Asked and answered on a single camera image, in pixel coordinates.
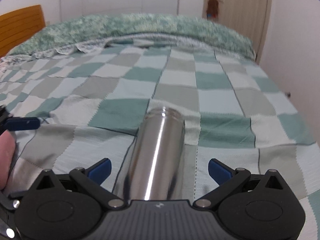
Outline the left hand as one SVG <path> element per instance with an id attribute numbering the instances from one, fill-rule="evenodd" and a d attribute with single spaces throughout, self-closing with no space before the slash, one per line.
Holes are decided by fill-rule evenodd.
<path id="1" fill-rule="evenodd" d="M 15 153 L 16 141 L 11 133 L 6 130 L 0 136 L 0 189 L 6 187 L 10 165 Z"/>

